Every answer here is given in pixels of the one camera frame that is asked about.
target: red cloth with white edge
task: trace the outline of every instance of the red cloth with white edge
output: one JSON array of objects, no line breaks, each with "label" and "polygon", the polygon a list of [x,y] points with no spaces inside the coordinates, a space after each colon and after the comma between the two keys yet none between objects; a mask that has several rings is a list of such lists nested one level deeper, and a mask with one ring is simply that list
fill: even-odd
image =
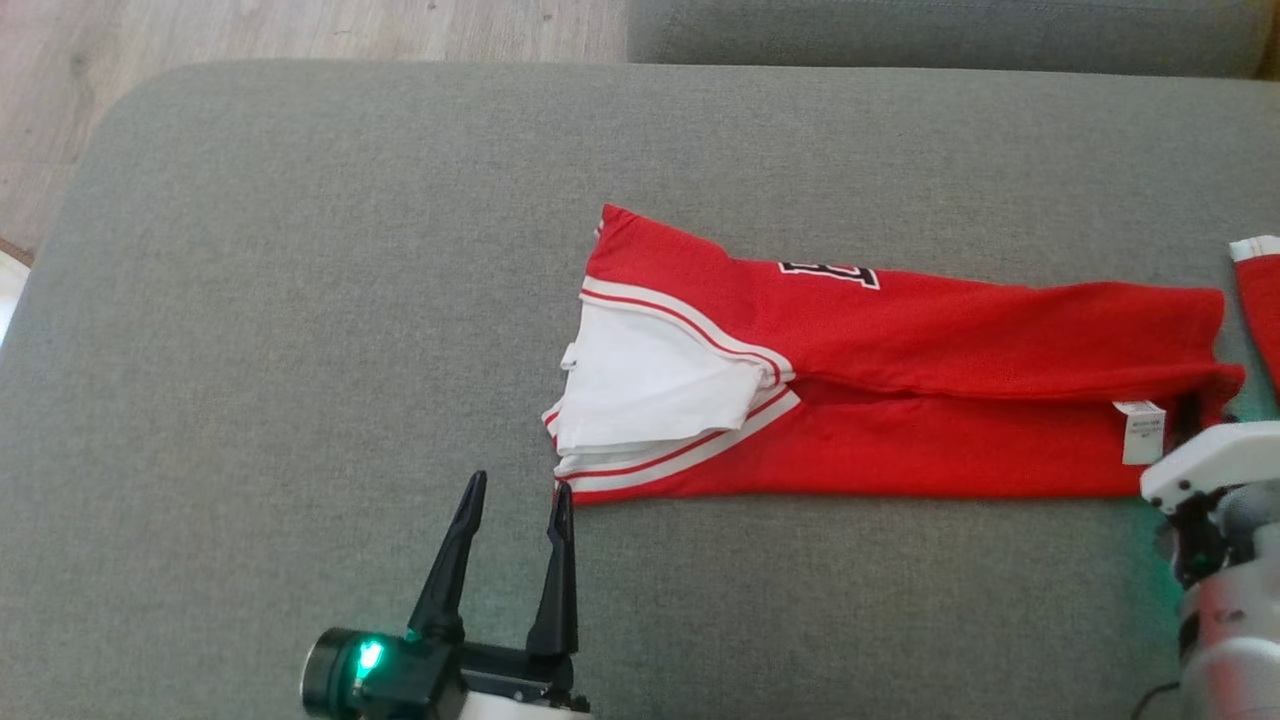
[{"label": "red cloth with white edge", "polygon": [[1114,401],[1220,420],[1216,290],[1028,288],[730,258],[605,206],[543,420],[576,502],[1135,495]]},{"label": "red cloth with white edge", "polygon": [[1249,334],[1280,393],[1280,237],[1233,242],[1231,260]]}]

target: green led indicator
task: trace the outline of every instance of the green led indicator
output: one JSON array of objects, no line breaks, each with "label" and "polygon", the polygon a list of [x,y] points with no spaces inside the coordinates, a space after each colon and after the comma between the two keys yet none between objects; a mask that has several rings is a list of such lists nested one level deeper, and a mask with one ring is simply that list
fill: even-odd
[{"label": "green led indicator", "polygon": [[360,660],[356,665],[356,678],[364,679],[378,666],[383,659],[383,643],[378,641],[365,641],[360,643]]}]

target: red stripe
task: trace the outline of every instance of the red stripe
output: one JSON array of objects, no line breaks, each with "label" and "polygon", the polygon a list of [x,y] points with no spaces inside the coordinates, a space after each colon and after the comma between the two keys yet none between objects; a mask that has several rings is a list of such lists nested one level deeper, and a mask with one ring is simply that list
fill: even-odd
[{"label": "red stripe", "polygon": [[[746,414],[748,419],[754,418],[758,414],[763,413],[765,407],[773,405],[774,402],[777,402],[778,400],[781,400],[782,396],[785,396],[788,392],[791,392],[790,388],[783,388],[782,392],[774,395],[773,397],[771,397],[769,400],[767,400],[763,405],[760,405],[755,410],[751,410],[750,413],[748,413]],[[613,477],[613,475],[626,475],[627,473],[637,473],[640,470],[646,470],[649,468],[653,468],[654,465],[659,465],[659,464],[666,462],[668,460],[672,460],[675,457],[680,457],[681,455],[689,452],[690,450],[694,450],[695,447],[701,447],[703,445],[705,445],[705,443],[708,443],[708,442],[710,442],[710,441],[721,437],[722,434],[724,434],[727,432],[730,432],[730,430],[721,430],[718,433],[712,433],[712,434],[704,437],[703,439],[700,439],[698,442],[686,445],[685,447],[681,447],[680,450],[676,450],[673,452],[663,455],[662,457],[658,457],[657,460],[650,460],[650,461],[644,462],[641,465],[632,465],[630,468],[620,468],[617,470],[582,470],[581,473],[570,473],[568,475],[561,475],[559,479],[562,479],[562,480],[572,480],[575,478],[608,478],[608,477]]]},{"label": "red stripe", "polygon": [[681,315],[680,313],[672,310],[671,307],[667,307],[666,305],[658,305],[657,302],[649,302],[648,300],[636,300],[634,297],[620,297],[617,295],[604,295],[603,292],[595,292],[594,290],[586,290],[586,288],[582,288],[581,292],[582,292],[582,295],[586,295],[589,297],[595,297],[595,299],[599,299],[599,300],[612,300],[614,302],[628,302],[631,305],[640,305],[640,306],[644,306],[644,307],[650,307],[653,310],[660,310],[660,311],[671,315],[672,318],[676,318],[677,320],[685,323],[690,328],[694,328],[695,331],[698,331],[698,334],[703,336],[703,338],[707,340],[707,342],[709,342],[717,350],[722,350],[724,352],[728,352],[730,355],[748,355],[748,356],[751,356],[751,357],[758,357],[760,360],[764,360],[765,363],[769,364],[771,368],[773,368],[773,382],[774,383],[781,383],[782,382],[782,369],[778,368],[778,364],[774,363],[773,360],[769,360],[768,357],[765,357],[764,355],[760,355],[759,352],[750,352],[750,351],[746,351],[746,350],[730,350],[730,348],[724,347],[723,345],[721,345],[721,343],[716,342],[714,340],[712,340],[712,336],[707,334],[707,331],[704,331],[703,328],[698,327],[696,323],[694,323],[689,318]]}]

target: gray upholstered surface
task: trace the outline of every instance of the gray upholstered surface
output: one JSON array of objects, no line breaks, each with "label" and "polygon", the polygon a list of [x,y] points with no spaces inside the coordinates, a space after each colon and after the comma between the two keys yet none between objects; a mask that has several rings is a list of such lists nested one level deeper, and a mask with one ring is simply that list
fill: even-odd
[{"label": "gray upholstered surface", "polygon": [[635,63],[1258,70],[1271,0],[631,0]]},{"label": "gray upholstered surface", "polygon": [[[518,643],[596,213],[749,256],[1230,288],[1280,86],[931,70],[260,63],[97,131],[0,354],[0,716],[298,716],[396,630],[462,483]],[[1222,354],[1247,357],[1231,309]],[[1267,411],[1256,378],[1238,406]],[[1062,457],[1070,462],[1070,457]],[[1138,502],[795,497],[579,516],[600,717],[1117,717],[1175,671]]]}]

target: red fabric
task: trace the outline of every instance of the red fabric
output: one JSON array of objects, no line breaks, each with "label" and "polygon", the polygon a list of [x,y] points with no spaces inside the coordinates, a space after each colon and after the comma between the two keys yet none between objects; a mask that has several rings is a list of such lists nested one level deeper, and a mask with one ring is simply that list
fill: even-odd
[{"label": "red fabric", "polygon": [[[605,206],[596,281],[662,292],[788,360],[795,409],[724,452],[582,503],[748,492],[952,497],[1135,495],[1112,401],[1219,421],[1243,383],[1219,364],[1216,290],[1088,283],[1034,290],[730,258]],[[584,290],[584,300],[590,300]],[[564,479],[591,477],[590,470]]]},{"label": "red fabric", "polygon": [[1235,281],[1249,334],[1280,397],[1280,255],[1238,261]]}]

